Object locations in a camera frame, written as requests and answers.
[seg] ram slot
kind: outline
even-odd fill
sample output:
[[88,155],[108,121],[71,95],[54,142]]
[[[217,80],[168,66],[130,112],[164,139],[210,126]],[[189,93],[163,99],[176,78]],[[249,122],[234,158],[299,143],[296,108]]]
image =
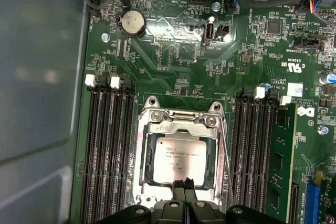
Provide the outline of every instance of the ram slot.
[[82,189],[82,205],[81,205],[81,217],[80,223],[86,223],[92,215],[89,208],[89,184],[90,184],[90,173],[92,166],[92,157],[93,157],[93,146],[95,139],[95,128],[97,122],[97,112],[98,112],[98,100],[99,95],[96,92],[91,93],[90,100],[90,112],[89,112],[89,122],[88,122],[88,136],[86,143],[86,153],[85,153],[85,176],[83,180],[83,189]]
[[250,154],[250,136],[252,132],[251,124],[254,121],[254,105],[249,104],[247,107],[246,121],[244,127],[244,134],[242,139],[242,149],[240,155],[240,201],[238,204],[244,205],[246,201],[246,196],[248,195],[248,177],[249,177],[249,167],[248,159]]
[[232,141],[232,154],[231,154],[231,164],[232,164],[232,175],[233,175],[233,192],[234,192],[234,203],[239,204],[240,202],[240,181],[241,181],[241,166],[242,166],[242,155],[241,151],[245,144],[245,131],[248,117],[248,104],[238,103],[236,104],[235,113],[235,123],[234,123],[234,134]]
[[84,207],[82,208],[82,223],[93,223],[97,216],[97,197],[99,185],[99,166],[101,155],[101,134],[103,129],[104,106],[106,103],[106,93],[101,91],[97,94],[98,99],[91,97],[91,108],[89,114],[89,132],[86,153],[87,174],[83,187]]
[[269,174],[269,153],[271,148],[271,136],[274,121],[274,106],[263,105],[262,120],[260,120],[261,136],[258,144],[256,163],[255,205],[254,209],[260,212],[265,210],[265,197]]
[[132,130],[132,118],[133,118],[133,96],[129,94],[124,95],[124,117],[121,123],[120,139],[122,141],[121,163],[119,167],[119,188],[118,188],[118,207],[117,211],[124,209],[125,207],[125,194],[126,194],[126,182],[127,182],[127,170],[129,164],[129,151],[130,151],[130,139]]
[[108,182],[107,182],[107,198],[105,204],[105,214],[112,215],[116,212],[116,184],[115,178],[118,176],[117,171],[117,157],[119,148],[119,126],[122,109],[122,95],[115,93],[112,96],[111,103],[111,116],[110,116],[110,149],[109,149],[109,162],[108,162]]
[[111,89],[108,89],[106,94],[106,102],[103,107],[102,113],[104,113],[102,126],[103,130],[100,135],[100,155],[97,161],[99,164],[99,184],[98,184],[98,199],[97,199],[97,210],[96,210],[96,221],[101,220],[105,216],[105,200],[106,200],[106,188],[107,188],[107,179],[109,175],[108,171],[108,161],[109,161],[109,132],[110,132],[110,123],[109,118],[111,115],[111,103],[112,103],[112,94]]
[[260,118],[261,106],[259,104],[255,104],[251,111],[251,120],[250,120],[250,128],[249,128],[249,141],[246,146],[246,154],[245,154],[245,197],[244,197],[244,206],[251,207],[253,202],[254,195],[254,176],[253,173],[255,171],[255,156],[256,156],[256,143],[258,140],[258,128],[259,128],[259,118]]

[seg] integrated circuit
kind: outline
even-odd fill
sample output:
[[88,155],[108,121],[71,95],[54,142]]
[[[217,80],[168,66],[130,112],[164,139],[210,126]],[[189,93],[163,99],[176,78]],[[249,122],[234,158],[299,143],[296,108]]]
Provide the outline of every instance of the integrated circuit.
[[267,33],[268,34],[280,34],[281,33],[281,21],[269,20],[267,22]]

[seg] pcie slot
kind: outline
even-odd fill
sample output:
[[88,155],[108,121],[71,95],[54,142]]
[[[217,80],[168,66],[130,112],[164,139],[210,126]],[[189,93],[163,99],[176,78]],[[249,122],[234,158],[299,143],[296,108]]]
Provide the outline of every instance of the pcie slot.
[[288,224],[296,224],[299,203],[299,185],[292,182],[290,192],[289,219]]
[[125,206],[125,189],[127,182],[128,159],[130,149],[131,130],[130,126],[133,118],[133,97],[125,95],[125,117],[120,130],[122,136],[122,158],[119,170],[119,190],[118,190],[118,208],[117,211],[124,209]]
[[112,215],[116,212],[116,192],[117,186],[115,178],[118,177],[117,171],[117,156],[119,148],[119,126],[120,126],[120,117],[122,109],[122,95],[116,93],[112,98],[112,113],[110,116],[110,125],[111,125],[111,145],[110,145],[110,156],[109,156],[109,178],[107,182],[107,203],[105,213],[106,215]]

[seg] blue pcie slot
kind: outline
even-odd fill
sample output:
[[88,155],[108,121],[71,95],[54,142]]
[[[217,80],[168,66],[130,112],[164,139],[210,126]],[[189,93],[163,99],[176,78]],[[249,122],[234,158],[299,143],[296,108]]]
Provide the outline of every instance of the blue pcie slot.
[[305,224],[318,224],[320,210],[321,188],[314,183],[307,184],[307,200]]

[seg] capacitor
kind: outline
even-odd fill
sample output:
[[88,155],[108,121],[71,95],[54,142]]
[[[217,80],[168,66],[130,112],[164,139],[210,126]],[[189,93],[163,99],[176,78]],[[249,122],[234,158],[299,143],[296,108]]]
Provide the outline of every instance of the capacitor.
[[318,128],[317,128],[317,132],[320,134],[320,135],[327,135],[329,133],[329,128],[326,127],[325,125],[320,125]]
[[146,31],[146,20],[137,10],[129,10],[118,19],[118,26],[129,37],[139,37]]
[[323,74],[320,77],[320,83],[322,85],[327,85],[327,84],[334,84],[336,82],[336,74],[334,73],[329,73],[329,74]]

